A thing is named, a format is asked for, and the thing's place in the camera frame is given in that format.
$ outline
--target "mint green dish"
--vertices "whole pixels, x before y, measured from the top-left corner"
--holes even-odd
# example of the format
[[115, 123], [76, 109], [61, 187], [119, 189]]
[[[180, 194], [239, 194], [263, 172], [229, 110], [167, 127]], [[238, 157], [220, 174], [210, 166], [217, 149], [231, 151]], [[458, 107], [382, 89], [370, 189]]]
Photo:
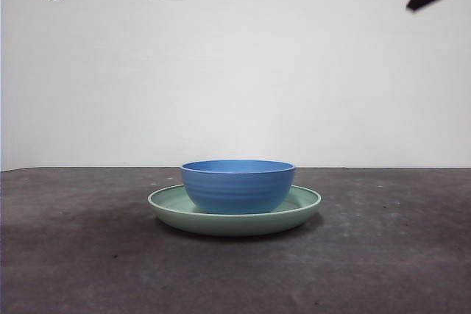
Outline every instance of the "mint green dish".
[[291, 186], [288, 196], [270, 213], [222, 215], [206, 213], [190, 200], [183, 185], [148, 197], [157, 217], [169, 226], [202, 235], [245, 236], [281, 232], [306, 222], [321, 202], [316, 191]]

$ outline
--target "wall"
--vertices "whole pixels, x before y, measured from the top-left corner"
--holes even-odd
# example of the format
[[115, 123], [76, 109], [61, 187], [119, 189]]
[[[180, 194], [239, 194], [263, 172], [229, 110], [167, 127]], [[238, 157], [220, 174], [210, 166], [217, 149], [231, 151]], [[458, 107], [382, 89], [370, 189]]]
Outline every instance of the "wall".
[[2, 168], [471, 167], [471, 0], [2, 0]]

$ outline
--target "blue bowl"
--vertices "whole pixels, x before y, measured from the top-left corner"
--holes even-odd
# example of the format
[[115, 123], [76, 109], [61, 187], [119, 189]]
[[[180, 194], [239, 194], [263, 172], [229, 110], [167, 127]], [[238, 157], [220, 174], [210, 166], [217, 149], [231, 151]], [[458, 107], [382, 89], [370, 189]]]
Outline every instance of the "blue bowl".
[[291, 163], [212, 160], [180, 170], [190, 199], [208, 213], [268, 213], [284, 200], [293, 182]]

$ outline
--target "bowl rim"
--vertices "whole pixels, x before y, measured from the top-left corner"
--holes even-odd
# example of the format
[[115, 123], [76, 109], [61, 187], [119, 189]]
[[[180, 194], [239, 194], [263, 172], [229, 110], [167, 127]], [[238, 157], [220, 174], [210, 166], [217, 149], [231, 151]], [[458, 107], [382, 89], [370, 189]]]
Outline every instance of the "bowl rim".
[[[193, 163], [206, 163], [206, 162], [227, 162], [227, 161], [237, 161], [237, 162], [242, 162], [242, 161], [250, 161], [250, 162], [271, 162], [271, 163], [282, 163], [284, 165], [288, 165], [289, 167], [284, 168], [284, 169], [277, 169], [276, 171], [260, 171], [260, 172], [223, 172], [223, 171], [202, 171], [200, 169], [192, 169], [186, 167], [187, 165], [191, 165]], [[201, 160], [201, 161], [192, 161], [192, 162], [186, 162], [180, 166], [181, 170], [184, 171], [191, 171], [191, 172], [199, 172], [199, 173], [209, 173], [209, 174], [265, 174], [265, 173], [278, 173], [278, 172], [286, 172], [286, 171], [292, 171], [296, 169], [296, 166], [293, 163], [290, 162], [284, 162], [284, 161], [274, 161], [274, 160], [252, 160], [252, 159], [226, 159], [226, 160]]]
[[166, 187], [166, 188], [156, 190], [156, 191], [150, 193], [147, 196], [147, 201], [149, 202], [149, 204], [152, 207], [154, 207], [156, 209], [159, 209], [159, 210], [164, 210], [166, 212], [170, 212], [170, 213], [174, 213], [174, 214], [180, 214], [180, 215], [191, 215], [191, 216], [195, 216], [195, 217], [209, 217], [209, 218], [211, 218], [211, 217], [224, 217], [224, 218], [240, 218], [240, 217], [245, 218], [245, 217], [248, 217], [248, 218], [252, 218], [252, 217], [263, 217], [263, 216], [266, 217], [266, 216], [269, 216], [269, 215], [287, 215], [287, 214], [290, 214], [290, 213], [299, 213], [299, 212], [302, 212], [302, 211], [305, 211], [305, 210], [312, 209], [312, 208], [318, 206], [322, 202], [322, 197], [321, 197], [321, 194], [319, 192], [317, 192], [315, 190], [312, 190], [312, 189], [309, 189], [309, 188], [306, 188], [306, 187], [300, 187], [299, 185], [292, 185], [291, 188], [304, 190], [304, 191], [309, 192], [310, 194], [314, 194], [317, 197], [317, 200], [315, 202], [313, 202], [312, 204], [302, 206], [302, 207], [299, 207], [297, 209], [277, 211], [277, 212], [274, 212], [274, 213], [194, 213], [194, 212], [189, 212], [189, 211], [179, 211], [179, 210], [171, 209], [169, 207], [165, 207], [165, 206], [162, 206], [160, 204], [156, 204], [152, 200], [154, 195], [159, 194], [163, 191], [166, 191], [168, 189], [184, 188], [184, 187], [185, 187], [184, 184], [178, 184], [178, 185], [172, 185], [170, 187]]

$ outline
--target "gray tabletop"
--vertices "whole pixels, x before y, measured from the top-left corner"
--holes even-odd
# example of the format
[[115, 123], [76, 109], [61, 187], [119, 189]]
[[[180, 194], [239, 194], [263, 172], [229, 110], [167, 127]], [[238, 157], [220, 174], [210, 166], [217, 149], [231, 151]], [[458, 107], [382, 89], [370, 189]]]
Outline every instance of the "gray tabletop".
[[300, 168], [323, 202], [276, 235], [172, 229], [176, 168], [1, 174], [1, 308], [41, 313], [471, 313], [471, 170]]

